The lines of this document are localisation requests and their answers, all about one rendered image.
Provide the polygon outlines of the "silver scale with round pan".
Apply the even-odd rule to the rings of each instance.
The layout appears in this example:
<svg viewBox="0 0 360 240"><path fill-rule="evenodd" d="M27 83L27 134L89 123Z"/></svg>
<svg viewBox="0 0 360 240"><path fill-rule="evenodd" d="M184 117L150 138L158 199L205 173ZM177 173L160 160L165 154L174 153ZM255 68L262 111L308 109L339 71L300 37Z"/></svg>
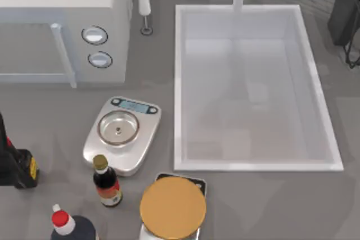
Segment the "silver scale with round pan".
<svg viewBox="0 0 360 240"><path fill-rule="evenodd" d="M149 151L161 120L155 104L114 96L96 117L83 147L83 158L93 165L104 155L119 176L134 175Z"/></svg>

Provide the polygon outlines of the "white sink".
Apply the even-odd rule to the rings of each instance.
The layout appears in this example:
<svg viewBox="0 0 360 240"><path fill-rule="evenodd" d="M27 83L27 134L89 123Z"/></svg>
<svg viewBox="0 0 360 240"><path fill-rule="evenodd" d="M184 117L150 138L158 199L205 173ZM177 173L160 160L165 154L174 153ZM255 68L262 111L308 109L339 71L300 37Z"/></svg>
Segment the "white sink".
<svg viewBox="0 0 360 240"><path fill-rule="evenodd" d="M343 171L298 5L175 16L175 170Z"/></svg>

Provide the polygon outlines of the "small round microwave knob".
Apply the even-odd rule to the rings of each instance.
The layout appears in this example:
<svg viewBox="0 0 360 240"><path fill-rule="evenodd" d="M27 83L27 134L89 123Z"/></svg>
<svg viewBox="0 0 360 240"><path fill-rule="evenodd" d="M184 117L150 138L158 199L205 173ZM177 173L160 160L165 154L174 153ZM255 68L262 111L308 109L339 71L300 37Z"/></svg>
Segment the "small round microwave knob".
<svg viewBox="0 0 360 240"><path fill-rule="evenodd" d="M99 51L88 55L88 62L98 69L106 69L113 64L113 58L106 52Z"/></svg>

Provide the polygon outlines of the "scale with round yellow plate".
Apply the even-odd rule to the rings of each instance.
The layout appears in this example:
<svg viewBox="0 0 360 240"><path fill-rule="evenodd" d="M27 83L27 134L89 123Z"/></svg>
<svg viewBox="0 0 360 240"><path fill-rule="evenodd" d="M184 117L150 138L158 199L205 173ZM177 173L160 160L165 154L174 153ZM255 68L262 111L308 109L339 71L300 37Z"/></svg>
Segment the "scale with round yellow plate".
<svg viewBox="0 0 360 240"><path fill-rule="evenodd" d="M160 173L142 194L139 240L199 240L205 220L207 183Z"/></svg>

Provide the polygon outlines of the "dark bottle with gold cap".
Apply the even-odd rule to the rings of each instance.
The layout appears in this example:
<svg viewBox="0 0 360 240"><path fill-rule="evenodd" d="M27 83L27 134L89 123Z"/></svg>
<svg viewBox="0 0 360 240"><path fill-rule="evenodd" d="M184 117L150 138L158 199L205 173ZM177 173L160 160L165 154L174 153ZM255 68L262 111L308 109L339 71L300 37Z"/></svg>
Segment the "dark bottle with gold cap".
<svg viewBox="0 0 360 240"><path fill-rule="evenodd" d="M95 155L93 167L93 182L102 204L106 207L117 206L123 198L123 193L115 170L108 165L104 155Z"/></svg>

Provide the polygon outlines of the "clear tall stemmed glass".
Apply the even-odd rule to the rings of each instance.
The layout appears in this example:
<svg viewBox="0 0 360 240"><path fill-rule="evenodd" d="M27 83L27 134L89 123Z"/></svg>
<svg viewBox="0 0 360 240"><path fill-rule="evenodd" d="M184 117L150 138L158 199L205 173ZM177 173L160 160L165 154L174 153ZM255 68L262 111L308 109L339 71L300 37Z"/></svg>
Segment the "clear tall stemmed glass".
<svg viewBox="0 0 360 240"><path fill-rule="evenodd" d="M148 18L151 15L150 0L138 0L138 11L139 14L143 17L143 25L140 29L140 32L142 35L149 36L153 32Z"/></svg>

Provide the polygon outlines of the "large round microwave knob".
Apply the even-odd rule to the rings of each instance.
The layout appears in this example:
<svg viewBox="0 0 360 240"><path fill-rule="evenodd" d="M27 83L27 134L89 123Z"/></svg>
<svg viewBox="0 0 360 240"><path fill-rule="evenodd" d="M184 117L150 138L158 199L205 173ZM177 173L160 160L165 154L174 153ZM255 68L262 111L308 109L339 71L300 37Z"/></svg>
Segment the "large round microwave knob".
<svg viewBox="0 0 360 240"><path fill-rule="evenodd" d="M109 37L106 30L100 26L84 28L81 32L81 36L85 42L94 46L106 43Z"/></svg>

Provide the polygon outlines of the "dark bottle with red cap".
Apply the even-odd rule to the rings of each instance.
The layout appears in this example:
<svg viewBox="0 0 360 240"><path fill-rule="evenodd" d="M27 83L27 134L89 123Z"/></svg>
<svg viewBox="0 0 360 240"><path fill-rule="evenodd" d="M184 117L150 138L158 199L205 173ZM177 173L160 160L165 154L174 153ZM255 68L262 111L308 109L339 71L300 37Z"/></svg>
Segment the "dark bottle with red cap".
<svg viewBox="0 0 360 240"><path fill-rule="evenodd" d="M52 206L50 240L100 240L93 223L81 215L70 215L59 204Z"/></svg>

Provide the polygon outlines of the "black bottle with yellow label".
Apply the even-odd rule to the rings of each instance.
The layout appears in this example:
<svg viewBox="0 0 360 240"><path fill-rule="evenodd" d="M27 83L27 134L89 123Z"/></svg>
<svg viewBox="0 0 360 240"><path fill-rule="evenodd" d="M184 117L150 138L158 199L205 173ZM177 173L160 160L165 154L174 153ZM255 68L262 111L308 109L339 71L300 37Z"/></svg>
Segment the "black bottle with yellow label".
<svg viewBox="0 0 360 240"><path fill-rule="evenodd" d="M16 148L6 137L6 143L0 146L0 186L30 189L38 181L39 167L32 153Z"/></svg>

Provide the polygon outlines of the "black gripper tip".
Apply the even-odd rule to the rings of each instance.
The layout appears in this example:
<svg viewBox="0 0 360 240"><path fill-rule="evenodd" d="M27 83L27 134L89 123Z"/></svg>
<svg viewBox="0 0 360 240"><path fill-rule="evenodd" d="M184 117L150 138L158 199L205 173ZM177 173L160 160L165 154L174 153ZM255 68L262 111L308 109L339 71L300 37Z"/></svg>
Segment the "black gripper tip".
<svg viewBox="0 0 360 240"><path fill-rule="evenodd" d="M4 152L7 149L7 146L8 143L7 143L5 124L3 121L3 116L0 113L0 153Z"/></svg>

